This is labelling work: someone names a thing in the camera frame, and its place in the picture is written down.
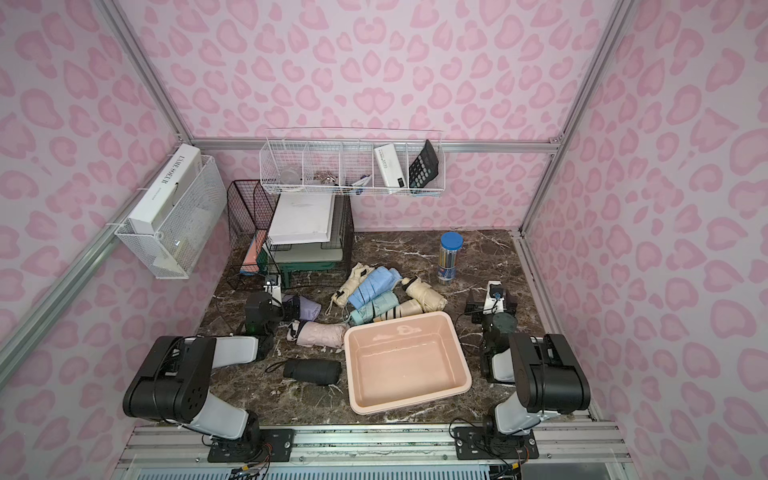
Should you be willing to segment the pink plastic storage box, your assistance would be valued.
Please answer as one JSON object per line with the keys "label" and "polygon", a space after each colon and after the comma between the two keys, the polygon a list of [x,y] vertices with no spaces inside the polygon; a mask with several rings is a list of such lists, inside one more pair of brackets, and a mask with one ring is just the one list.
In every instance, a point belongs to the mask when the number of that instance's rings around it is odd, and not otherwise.
{"label": "pink plastic storage box", "polygon": [[352,327],[344,351],[349,403],[358,415],[450,398],[472,386],[454,322],[442,311]]}

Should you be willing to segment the pink umbrella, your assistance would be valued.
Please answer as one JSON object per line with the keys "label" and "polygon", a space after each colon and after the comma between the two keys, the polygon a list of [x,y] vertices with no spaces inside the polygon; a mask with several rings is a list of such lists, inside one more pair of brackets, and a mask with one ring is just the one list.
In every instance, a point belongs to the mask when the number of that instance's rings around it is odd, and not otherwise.
{"label": "pink umbrella", "polygon": [[348,329],[345,323],[322,324],[315,321],[296,320],[288,327],[286,339],[303,347],[341,349]]}

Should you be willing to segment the black umbrella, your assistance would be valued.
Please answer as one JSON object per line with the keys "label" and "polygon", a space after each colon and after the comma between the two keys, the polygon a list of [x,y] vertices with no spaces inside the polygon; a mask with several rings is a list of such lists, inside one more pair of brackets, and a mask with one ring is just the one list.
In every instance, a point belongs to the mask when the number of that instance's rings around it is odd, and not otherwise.
{"label": "black umbrella", "polygon": [[318,386],[336,384],[342,372],[339,361],[328,359],[287,359],[270,365],[265,372],[273,373],[279,367],[284,378]]}

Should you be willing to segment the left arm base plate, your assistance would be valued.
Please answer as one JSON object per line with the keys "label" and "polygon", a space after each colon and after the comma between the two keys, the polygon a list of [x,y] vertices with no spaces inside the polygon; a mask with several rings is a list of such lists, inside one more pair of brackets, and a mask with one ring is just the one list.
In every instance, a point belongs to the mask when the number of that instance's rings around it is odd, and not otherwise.
{"label": "left arm base plate", "polygon": [[256,464],[288,462],[296,431],[286,428],[261,429],[254,439],[245,436],[238,440],[214,437],[211,440],[207,462],[211,464]]}

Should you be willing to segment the purple umbrella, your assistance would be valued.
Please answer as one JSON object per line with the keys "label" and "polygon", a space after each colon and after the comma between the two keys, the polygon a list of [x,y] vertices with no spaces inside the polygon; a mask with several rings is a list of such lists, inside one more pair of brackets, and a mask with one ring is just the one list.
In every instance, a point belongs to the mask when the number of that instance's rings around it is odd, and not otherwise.
{"label": "purple umbrella", "polygon": [[285,295],[282,299],[284,322],[315,321],[321,311],[321,305],[303,296]]}

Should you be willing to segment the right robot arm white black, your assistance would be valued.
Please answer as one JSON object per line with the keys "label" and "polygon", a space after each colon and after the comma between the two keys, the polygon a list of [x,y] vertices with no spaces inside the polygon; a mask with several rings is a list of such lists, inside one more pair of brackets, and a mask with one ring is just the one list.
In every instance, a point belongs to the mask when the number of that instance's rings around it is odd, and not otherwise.
{"label": "right robot arm white black", "polygon": [[475,320],[482,327],[483,377],[514,387],[485,416],[486,433],[525,436],[549,419],[589,408],[588,379],[564,335],[521,333],[515,316],[506,311],[484,311]]}

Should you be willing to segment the beige striped umbrella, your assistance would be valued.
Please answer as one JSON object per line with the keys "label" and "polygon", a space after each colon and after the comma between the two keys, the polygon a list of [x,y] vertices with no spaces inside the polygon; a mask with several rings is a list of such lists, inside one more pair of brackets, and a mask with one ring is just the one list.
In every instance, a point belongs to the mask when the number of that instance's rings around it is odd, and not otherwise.
{"label": "beige striped umbrella", "polygon": [[422,305],[416,299],[411,299],[397,306],[394,306],[393,308],[387,310],[386,312],[378,315],[373,319],[373,321],[381,322],[386,320],[398,319],[403,317],[419,315],[419,314],[422,314],[423,312],[424,310],[422,308]]}

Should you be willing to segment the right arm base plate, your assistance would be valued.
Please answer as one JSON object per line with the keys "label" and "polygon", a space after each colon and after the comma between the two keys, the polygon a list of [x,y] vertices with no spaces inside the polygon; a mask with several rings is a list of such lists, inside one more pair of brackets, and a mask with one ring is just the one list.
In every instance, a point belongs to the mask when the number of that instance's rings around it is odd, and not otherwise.
{"label": "right arm base plate", "polygon": [[527,435],[491,435],[482,428],[452,426],[449,434],[454,440],[459,460],[517,460],[538,459],[538,442],[533,433]]}

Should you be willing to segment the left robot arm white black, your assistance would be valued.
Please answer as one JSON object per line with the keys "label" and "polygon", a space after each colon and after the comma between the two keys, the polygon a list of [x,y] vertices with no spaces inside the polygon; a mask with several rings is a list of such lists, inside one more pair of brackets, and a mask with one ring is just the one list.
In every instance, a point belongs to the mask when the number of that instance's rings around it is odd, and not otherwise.
{"label": "left robot arm white black", "polygon": [[283,302],[260,291],[246,301],[242,335],[158,337],[124,394],[123,413],[179,425],[221,446],[259,448],[257,416],[218,398],[210,383],[217,369],[264,359],[284,316]]}

